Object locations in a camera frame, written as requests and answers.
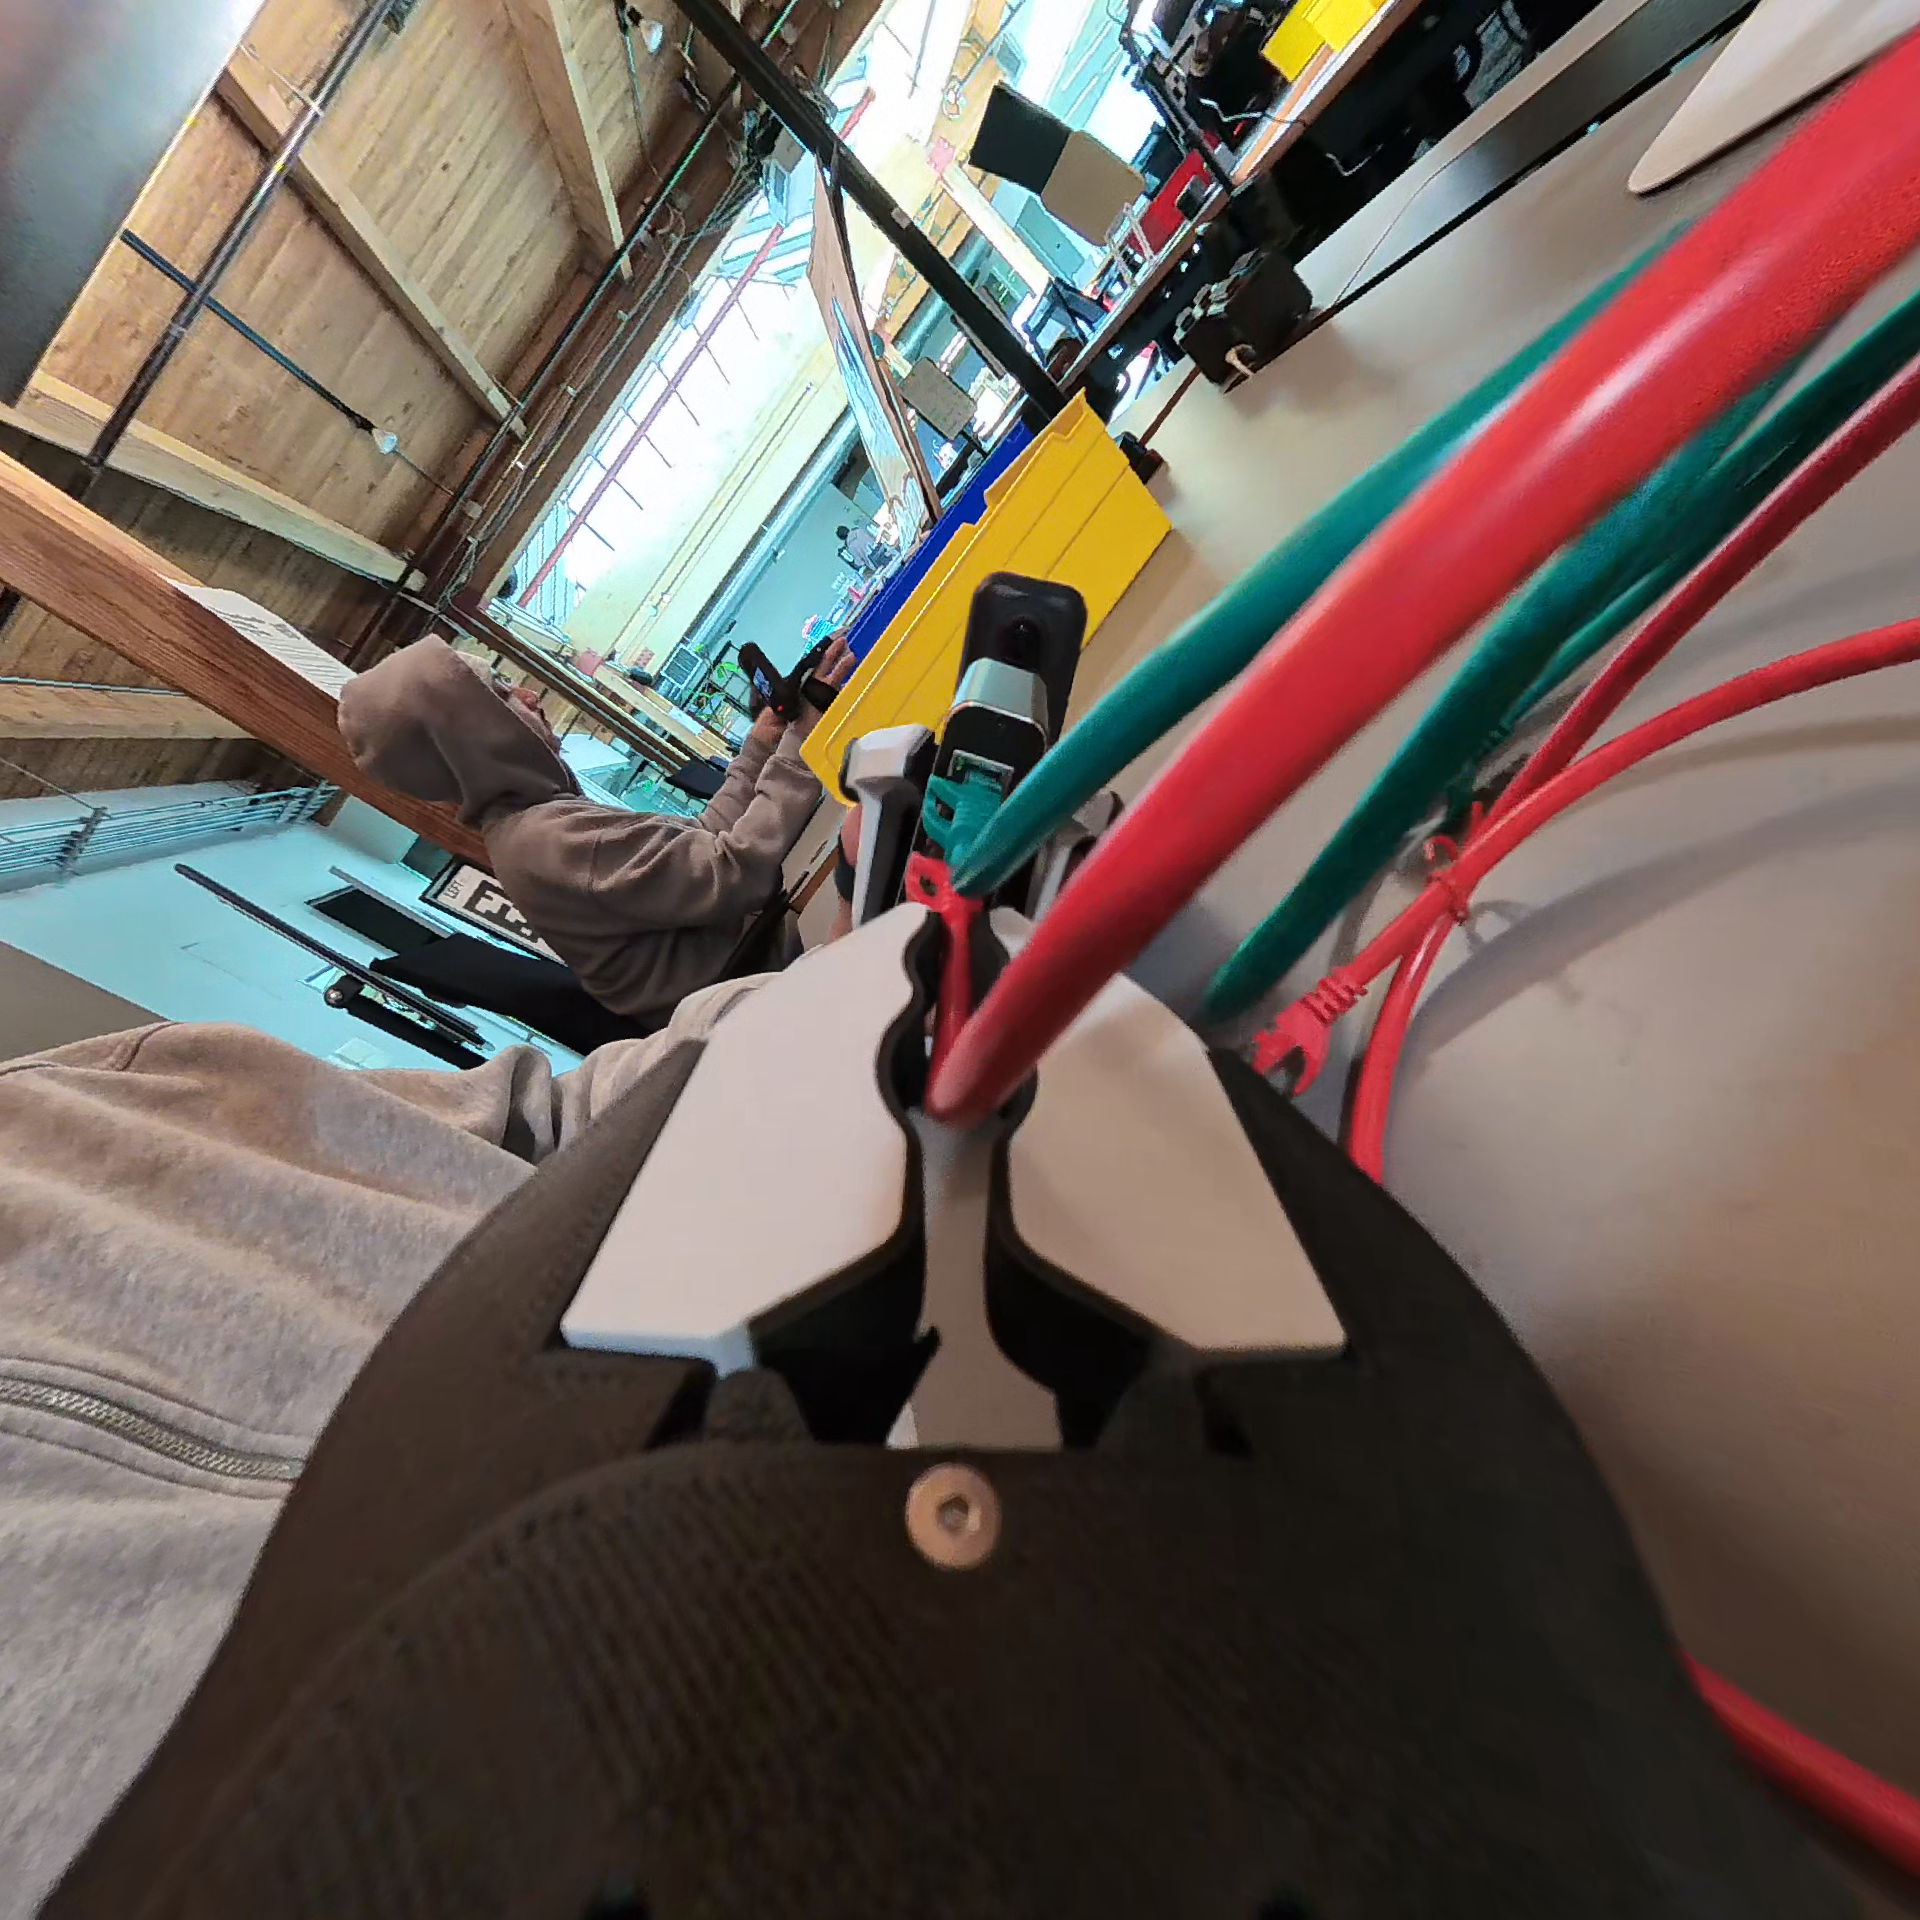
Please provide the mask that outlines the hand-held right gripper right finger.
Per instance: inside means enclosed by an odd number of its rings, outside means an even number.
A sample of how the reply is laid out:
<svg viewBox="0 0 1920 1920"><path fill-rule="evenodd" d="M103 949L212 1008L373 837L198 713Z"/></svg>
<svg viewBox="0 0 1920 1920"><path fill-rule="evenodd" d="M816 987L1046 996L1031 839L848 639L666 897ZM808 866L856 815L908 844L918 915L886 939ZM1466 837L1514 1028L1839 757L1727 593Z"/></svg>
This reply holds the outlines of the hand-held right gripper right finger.
<svg viewBox="0 0 1920 1920"><path fill-rule="evenodd" d="M1346 1352L1211 1050L1127 977L994 1145L988 1320L1064 1445L1093 1445L1144 1375Z"/></svg>

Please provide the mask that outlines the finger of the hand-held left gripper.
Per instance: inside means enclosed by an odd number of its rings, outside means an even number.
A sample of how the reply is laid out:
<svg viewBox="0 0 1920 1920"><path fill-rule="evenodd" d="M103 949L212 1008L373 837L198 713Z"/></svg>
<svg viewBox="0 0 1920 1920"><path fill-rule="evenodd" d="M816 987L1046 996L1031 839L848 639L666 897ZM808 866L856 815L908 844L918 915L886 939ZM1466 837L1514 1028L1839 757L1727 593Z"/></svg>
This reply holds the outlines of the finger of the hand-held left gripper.
<svg viewBox="0 0 1920 1920"><path fill-rule="evenodd" d="M1068 880L1087 861L1098 841L1123 816L1123 797L1116 792L1095 792L1055 827L1031 859L1026 885L1026 916L1042 922L1055 905Z"/></svg>
<svg viewBox="0 0 1920 1920"><path fill-rule="evenodd" d="M879 727L848 744L843 797L856 809L850 923L861 929L901 903L906 864L922 832L926 784L938 754L927 727Z"/></svg>

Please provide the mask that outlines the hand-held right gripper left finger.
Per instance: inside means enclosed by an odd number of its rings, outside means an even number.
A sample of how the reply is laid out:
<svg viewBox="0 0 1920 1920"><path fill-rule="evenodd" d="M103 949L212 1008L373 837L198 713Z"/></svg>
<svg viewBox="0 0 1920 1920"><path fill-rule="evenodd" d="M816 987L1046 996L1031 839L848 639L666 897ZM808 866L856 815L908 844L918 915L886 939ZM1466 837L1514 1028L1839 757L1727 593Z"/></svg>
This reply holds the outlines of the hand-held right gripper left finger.
<svg viewBox="0 0 1920 1920"><path fill-rule="evenodd" d="M727 1013L560 1320L576 1354L779 1377L829 1445L908 1445L924 1327L927 984L898 905Z"/></svg>

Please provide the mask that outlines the blue plastic bin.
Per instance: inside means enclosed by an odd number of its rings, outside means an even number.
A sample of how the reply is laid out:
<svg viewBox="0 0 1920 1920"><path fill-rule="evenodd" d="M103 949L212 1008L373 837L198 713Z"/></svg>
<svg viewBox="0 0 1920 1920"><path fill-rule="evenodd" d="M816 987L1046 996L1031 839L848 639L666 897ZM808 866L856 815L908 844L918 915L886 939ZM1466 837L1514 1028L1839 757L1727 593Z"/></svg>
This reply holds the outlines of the blue plastic bin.
<svg viewBox="0 0 1920 1920"><path fill-rule="evenodd" d="M990 487L1015 464L1024 449L1034 442L1034 428L1018 421L994 447L994 450L972 472L972 479L944 504L939 519L901 560L886 581L870 595L861 611L854 612L848 626L848 649L854 660L863 660L875 643L886 634L902 611L912 589L930 573L934 560L946 547L970 527L979 524L988 509Z"/></svg>

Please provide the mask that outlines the black framed poster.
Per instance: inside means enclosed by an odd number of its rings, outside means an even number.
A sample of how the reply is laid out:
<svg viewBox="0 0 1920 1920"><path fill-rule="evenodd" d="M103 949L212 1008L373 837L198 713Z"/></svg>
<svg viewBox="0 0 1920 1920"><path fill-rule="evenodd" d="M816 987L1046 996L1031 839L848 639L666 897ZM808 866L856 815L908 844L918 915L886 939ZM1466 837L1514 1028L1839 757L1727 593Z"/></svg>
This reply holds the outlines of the black framed poster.
<svg viewBox="0 0 1920 1920"><path fill-rule="evenodd" d="M536 938L530 922L506 897L494 875L470 861L447 864L438 877L427 883L420 903L470 931L484 932L490 939L517 949L518 953L530 953L548 962L560 961L560 955Z"/></svg>

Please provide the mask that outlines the black pole clamp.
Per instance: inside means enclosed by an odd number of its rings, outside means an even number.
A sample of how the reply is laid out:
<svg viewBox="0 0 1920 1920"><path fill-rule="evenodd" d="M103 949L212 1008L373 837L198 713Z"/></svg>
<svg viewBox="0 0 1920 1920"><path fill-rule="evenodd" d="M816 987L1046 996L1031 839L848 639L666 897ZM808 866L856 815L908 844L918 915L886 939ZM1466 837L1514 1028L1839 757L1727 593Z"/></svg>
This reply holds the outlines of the black pole clamp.
<svg viewBox="0 0 1920 1920"><path fill-rule="evenodd" d="M1178 355L1223 393L1267 369L1311 320L1311 291L1283 247L1240 255L1172 328Z"/></svg>

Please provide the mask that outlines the black disc lamp pole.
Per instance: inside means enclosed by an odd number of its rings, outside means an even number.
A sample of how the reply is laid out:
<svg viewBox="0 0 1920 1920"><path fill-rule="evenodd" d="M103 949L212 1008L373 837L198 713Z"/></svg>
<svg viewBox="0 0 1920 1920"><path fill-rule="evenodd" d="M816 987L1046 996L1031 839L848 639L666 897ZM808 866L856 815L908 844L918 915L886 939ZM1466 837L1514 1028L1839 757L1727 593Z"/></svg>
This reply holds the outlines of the black disc lamp pole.
<svg viewBox="0 0 1920 1920"><path fill-rule="evenodd" d="M1028 349L1018 328L954 268L948 257L926 239L875 173L852 155L812 96L732 19L725 4L677 3L677 10L698 34L709 39L711 49L759 96L779 127L821 162L823 173L840 189L843 200L850 200L886 235L908 265L924 276L930 292L948 307L955 325L982 359L1015 383L1031 425L1052 424L1068 404L1060 385Z"/></svg>

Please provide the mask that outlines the person's grey sweatshirt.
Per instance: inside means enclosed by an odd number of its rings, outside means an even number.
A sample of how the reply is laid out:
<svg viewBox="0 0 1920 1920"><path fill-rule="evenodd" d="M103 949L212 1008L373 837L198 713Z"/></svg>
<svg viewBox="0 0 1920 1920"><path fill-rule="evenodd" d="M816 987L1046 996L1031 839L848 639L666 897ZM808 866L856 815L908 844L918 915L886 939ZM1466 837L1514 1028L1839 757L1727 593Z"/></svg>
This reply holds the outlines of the person's grey sweatshirt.
<svg viewBox="0 0 1920 1920"><path fill-rule="evenodd" d="M243 1024L5 1066L3 1914L171 1729L338 1399L447 1253L767 977L563 1073L349 1069Z"/></svg>

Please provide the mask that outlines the wooden beam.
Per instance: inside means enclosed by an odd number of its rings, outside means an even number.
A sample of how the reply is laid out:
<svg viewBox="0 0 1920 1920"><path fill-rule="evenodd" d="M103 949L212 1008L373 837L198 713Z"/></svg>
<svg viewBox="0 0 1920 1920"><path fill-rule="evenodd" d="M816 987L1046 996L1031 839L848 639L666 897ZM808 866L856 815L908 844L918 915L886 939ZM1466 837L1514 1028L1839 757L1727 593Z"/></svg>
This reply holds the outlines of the wooden beam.
<svg viewBox="0 0 1920 1920"><path fill-rule="evenodd" d="M27 602L255 744L380 809L447 856L490 866L456 816L364 776L338 727L338 695L243 634L151 549L24 464L3 460L3 576Z"/></svg>

